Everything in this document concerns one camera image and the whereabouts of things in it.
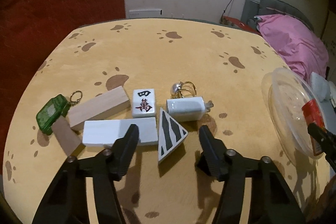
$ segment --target yellow tablecloth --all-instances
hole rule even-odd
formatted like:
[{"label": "yellow tablecloth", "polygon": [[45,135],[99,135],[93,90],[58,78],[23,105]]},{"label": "yellow tablecloth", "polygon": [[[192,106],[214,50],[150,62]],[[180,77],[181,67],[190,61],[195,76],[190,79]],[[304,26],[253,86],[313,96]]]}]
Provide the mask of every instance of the yellow tablecloth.
[{"label": "yellow tablecloth", "polygon": [[[17,106],[3,162],[6,200],[24,224],[31,223],[66,159],[55,136],[41,134],[35,120],[50,98],[81,90],[85,102],[123,85],[130,99],[134,89],[154,88],[157,107],[165,108],[171,85],[192,81],[214,107],[202,120],[182,124],[188,137],[159,167],[157,147],[137,148],[127,175],[115,183],[127,221],[211,223],[223,183],[194,167],[202,124],[245,157],[270,156],[306,208],[322,193],[329,166],[324,158],[301,156],[294,167],[283,152],[261,92],[264,75],[278,67],[287,66],[262,37],[209,23],[133,19],[78,28],[44,61]],[[131,118],[131,110],[114,118]],[[80,158],[99,151],[86,148]],[[91,223],[97,223],[87,181]],[[248,218],[249,191],[247,179],[241,223]]]}]

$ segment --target wooden block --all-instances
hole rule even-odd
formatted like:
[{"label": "wooden block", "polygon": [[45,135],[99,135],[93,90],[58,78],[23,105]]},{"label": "wooden block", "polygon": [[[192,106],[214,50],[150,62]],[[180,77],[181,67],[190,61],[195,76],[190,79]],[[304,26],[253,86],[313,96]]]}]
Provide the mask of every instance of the wooden block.
[{"label": "wooden block", "polygon": [[51,129],[67,156],[78,156],[84,149],[85,146],[82,144],[82,141],[77,134],[71,130],[70,125],[63,116],[60,116],[56,122],[53,123]]},{"label": "wooden block", "polygon": [[187,136],[188,131],[161,108],[159,120],[159,163],[172,153]]},{"label": "wooden block", "polygon": [[158,144],[155,117],[86,121],[83,130],[83,143],[86,146],[112,146],[117,139],[125,136],[132,123],[139,128],[139,145]]},{"label": "wooden block", "polygon": [[103,120],[130,106],[130,101],[124,88],[119,86],[71,107],[68,112],[69,124],[73,130],[82,130],[85,121]]}]

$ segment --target gold ring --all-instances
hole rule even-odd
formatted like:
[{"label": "gold ring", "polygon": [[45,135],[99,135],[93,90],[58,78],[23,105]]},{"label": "gold ring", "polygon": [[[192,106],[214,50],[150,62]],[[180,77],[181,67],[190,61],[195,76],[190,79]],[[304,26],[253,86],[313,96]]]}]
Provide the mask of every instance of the gold ring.
[{"label": "gold ring", "polygon": [[[77,99],[77,100],[72,100],[72,97],[76,94],[76,93],[80,93],[80,97]],[[80,90],[76,90],[75,92],[73,92],[73,94],[71,94],[71,96],[70,96],[70,105],[71,106],[74,106],[74,105],[77,105],[79,102],[80,102],[80,100],[82,100],[82,98],[83,98],[83,92],[81,92]]]},{"label": "gold ring", "polygon": [[[186,85],[186,84],[192,85],[193,90],[183,88],[183,86]],[[175,83],[170,89],[170,94],[171,94],[172,98],[174,98],[174,99],[175,98],[184,98],[184,96],[182,94],[182,91],[189,92],[193,97],[197,96],[196,87],[195,87],[194,83],[192,83],[190,81]]]}]

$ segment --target red curtain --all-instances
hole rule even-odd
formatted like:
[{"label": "red curtain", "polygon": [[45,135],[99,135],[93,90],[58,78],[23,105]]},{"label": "red curtain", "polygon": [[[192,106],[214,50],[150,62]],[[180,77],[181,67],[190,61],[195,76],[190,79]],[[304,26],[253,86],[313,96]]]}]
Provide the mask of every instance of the red curtain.
[{"label": "red curtain", "polygon": [[0,0],[1,161],[15,108],[47,56],[73,29],[122,18],[124,0]]}]

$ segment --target black and white striped triangle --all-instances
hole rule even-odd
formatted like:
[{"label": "black and white striped triangle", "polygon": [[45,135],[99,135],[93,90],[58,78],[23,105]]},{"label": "black and white striped triangle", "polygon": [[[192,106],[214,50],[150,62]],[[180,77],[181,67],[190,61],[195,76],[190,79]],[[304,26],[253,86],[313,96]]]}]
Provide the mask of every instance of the black and white striped triangle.
[{"label": "black and white striped triangle", "polygon": [[173,152],[187,136],[188,131],[161,108],[159,120],[159,163]]}]

